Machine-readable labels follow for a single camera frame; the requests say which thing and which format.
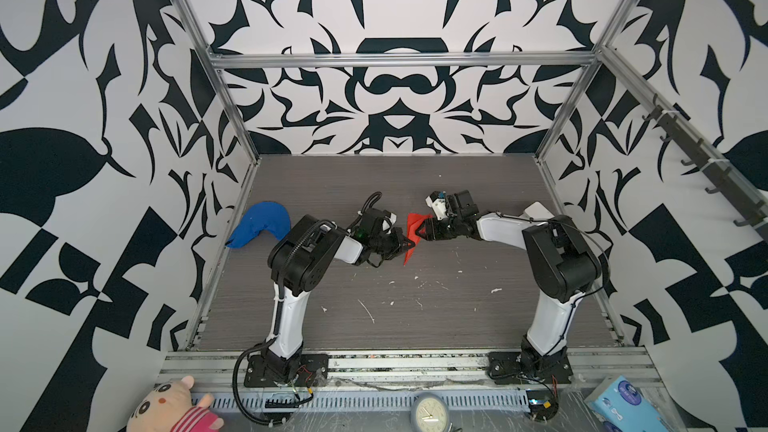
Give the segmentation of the red square paper sheet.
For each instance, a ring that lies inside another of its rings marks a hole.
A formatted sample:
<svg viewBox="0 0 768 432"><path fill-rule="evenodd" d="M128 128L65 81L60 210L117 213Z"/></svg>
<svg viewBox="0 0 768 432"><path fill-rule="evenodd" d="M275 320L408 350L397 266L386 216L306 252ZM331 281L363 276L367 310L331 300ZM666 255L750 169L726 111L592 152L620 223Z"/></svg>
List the red square paper sheet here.
<svg viewBox="0 0 768 432"><path fill-rule="evenodd" d="M415 247L421 240L421 237L417 234L417 230L423 225L427 219L433 218L432 214L417 214L409 213L407 217L407 239L413 243L405 253L403 265L406 265L412 257Z"/></svg>

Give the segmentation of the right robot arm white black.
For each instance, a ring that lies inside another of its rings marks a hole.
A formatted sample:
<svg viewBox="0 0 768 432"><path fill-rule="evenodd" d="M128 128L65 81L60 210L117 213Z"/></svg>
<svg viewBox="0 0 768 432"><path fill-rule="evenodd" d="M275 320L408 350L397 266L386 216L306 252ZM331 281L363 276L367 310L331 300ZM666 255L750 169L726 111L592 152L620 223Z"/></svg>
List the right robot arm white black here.
<svg viewBox="0 0 768 432"><path fill-rule="evenodd" d="M524 346L537 359L564 351L578 303L605 273L572 218L554 215L539 202L527 207L520 216L482 212L468 191L434 191L425 202L432 215L414 230L423 240L467 237L526 252L539 298Z"/></svg>

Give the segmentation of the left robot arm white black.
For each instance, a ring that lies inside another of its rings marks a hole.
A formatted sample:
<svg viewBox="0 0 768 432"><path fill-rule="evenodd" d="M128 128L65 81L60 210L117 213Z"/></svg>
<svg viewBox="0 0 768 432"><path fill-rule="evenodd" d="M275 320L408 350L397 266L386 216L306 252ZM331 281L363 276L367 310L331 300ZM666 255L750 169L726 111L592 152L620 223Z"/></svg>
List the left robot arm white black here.
<svg viewBox="0 0 768 432"><path fill-rule="evenodd" d="M275 307L267 357L287 362L301 354L310 293L333 261L377 268L415 247L395 221L394 214L369 208L347 228L306 215L290 229L268 257Z"/></svg>

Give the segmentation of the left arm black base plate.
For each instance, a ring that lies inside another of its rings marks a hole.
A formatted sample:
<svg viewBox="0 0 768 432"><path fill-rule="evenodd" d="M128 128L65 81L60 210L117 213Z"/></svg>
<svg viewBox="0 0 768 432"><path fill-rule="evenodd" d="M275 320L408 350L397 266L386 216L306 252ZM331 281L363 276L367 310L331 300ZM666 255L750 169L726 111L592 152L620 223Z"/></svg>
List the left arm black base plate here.
<svg viewBox="0 0 768 432"><path fill-rule="evenodd" d="M270 351L254 354L248 359L244 386L268 388L293 385L308 388L327 379L329 356L297 352L284 359Z"/></svg>

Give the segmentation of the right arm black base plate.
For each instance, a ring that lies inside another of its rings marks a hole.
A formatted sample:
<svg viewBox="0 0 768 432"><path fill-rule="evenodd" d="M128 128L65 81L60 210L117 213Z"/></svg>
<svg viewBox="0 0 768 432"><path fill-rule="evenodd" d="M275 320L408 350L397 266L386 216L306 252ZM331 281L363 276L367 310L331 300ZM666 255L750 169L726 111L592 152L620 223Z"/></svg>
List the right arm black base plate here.
<svg viewBox="0 0 768 432"><path fill-rule="evenodd" d="M564 353L540 358L535 352L490 352L486 375L497 385L527 384L552 380L570 384L572 367Z"/></svg>

